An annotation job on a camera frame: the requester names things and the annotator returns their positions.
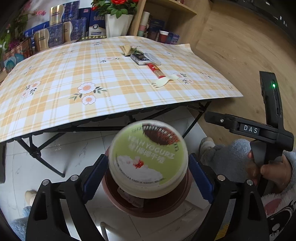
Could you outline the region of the right grey fleece forearm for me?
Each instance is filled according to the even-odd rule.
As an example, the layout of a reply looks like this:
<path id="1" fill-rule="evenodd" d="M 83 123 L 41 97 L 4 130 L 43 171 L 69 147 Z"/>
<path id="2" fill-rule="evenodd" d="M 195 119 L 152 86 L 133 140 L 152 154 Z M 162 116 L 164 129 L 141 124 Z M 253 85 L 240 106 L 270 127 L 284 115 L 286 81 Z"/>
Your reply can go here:
<path id="1" fill-rule="evenodd" d="M 269 240 L 279 236 L 295 213 L 295 151 L 284 151 L 284 155 L 292 166 L 290 183 L 279 194 L 271 193 L 261 198 L 267 217 Z"/>

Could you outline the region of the person's right hand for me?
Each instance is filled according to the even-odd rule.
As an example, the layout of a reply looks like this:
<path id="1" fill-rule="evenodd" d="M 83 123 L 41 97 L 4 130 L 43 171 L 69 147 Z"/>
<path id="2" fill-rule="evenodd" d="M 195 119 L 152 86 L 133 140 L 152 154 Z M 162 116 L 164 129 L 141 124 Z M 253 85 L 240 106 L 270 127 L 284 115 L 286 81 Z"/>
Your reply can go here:
<path id="1" fill-rule="evenodd" d="M 258 167 L 253 160 L 253 152 L 250 151 L 247 155 L 250 159 L 246 171 L 249 178 L 257 184 L 260 177 L 275 183 L 280 191 L 287 188 L 292 178 L 292 167 L 283 154 L 280 162 L 269 162 L 269 164 Z"/>

